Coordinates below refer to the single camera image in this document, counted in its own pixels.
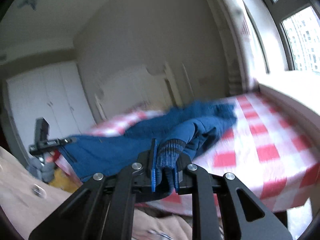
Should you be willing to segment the window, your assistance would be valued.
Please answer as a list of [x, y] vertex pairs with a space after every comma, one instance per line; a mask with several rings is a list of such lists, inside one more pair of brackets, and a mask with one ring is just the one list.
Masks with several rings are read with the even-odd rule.
[[319, 6], [310, 0], [263, 0], [278, 29], [289, 70], [319, 73]]

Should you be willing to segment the pink white checkered quilt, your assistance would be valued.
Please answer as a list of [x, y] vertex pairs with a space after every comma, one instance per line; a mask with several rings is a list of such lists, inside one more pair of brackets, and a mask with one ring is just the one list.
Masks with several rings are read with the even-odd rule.
[[[259, 93], [221, 102], [234, 105], [236, 124], [191, 161], [218, 176], [232, 172], [274, 212], [303, 205], [319, 183], [319, 150], [310, 138], [281, 108]], [[80, 135], [118, 137], [135, 124], [169, 111], [137, 110], [118, 115]], [[62, 155], [58, 165], [81, 181]], [[178, 170], [175, 178], [173, 192], [151, 205], [190, 215], [191, 197], [177, 194]]]

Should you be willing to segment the blue puffer jacket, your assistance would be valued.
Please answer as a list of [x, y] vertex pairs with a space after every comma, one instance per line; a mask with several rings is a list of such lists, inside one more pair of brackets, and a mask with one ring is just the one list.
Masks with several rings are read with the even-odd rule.
[[77, 177], [86, 182], [95, 173], [118, 174], [134, 163], [138, 155], [157, 141], [152, 182], [154, 200], [169, 196], [176, 182], [176, 161], [180, 154], [190, 159], [203, 155], [237, 122], [234, 105], [216, 101], [195, 101], [184, 108], [172, 108], [166, 115], [141, 121], [118, 137], [75, 135], [74, 142], [59, 148]]

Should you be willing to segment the striped curtain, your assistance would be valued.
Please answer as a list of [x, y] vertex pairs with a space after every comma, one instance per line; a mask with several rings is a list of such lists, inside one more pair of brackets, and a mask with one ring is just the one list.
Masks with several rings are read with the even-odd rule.
[[266, 61], [243, 0], [206, 0], [222, 41], [227, 62], [228, 95], [258, 89]]

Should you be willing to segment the red garment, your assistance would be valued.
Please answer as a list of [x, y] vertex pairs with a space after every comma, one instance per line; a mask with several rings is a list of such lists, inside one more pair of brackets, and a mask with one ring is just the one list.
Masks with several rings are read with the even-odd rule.
[[45, 164], [59, 164], [59, 158], [61, 157], [61, 152], [59, 150], [53, 150], [44, 154]]

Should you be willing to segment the yellow floral bed sheet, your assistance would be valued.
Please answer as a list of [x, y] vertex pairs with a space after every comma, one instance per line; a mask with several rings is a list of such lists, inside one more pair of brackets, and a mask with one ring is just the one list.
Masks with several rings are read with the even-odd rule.
[[49, 182], [49, 185], [69, 193], [74, 193], [78, 188], [80, 188], [82, 182], [73, 180], [67, 176], [63, 170], [56, 168], [54, 171], [54, 178]]

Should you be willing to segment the white wardrobe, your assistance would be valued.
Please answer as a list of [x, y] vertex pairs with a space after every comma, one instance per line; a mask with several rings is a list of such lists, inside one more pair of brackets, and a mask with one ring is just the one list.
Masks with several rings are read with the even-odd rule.
[[84, 134], [96, 124], [74, 61], [35, 68], [6, 83], [11, 116], [25, 154], [34, 142], [38, 118], [48, 122], [50, 139]]

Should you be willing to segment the white wooden headboard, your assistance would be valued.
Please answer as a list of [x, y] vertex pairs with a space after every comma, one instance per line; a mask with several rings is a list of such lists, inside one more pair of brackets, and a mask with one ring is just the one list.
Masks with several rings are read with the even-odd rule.
[[164, 61], [158, 69], [146, 64], [94, 76], [93, 114], [97, 123], [128, 112], [139, 105], [155, 109], [183, 106], [195, 99], [183, 62]]

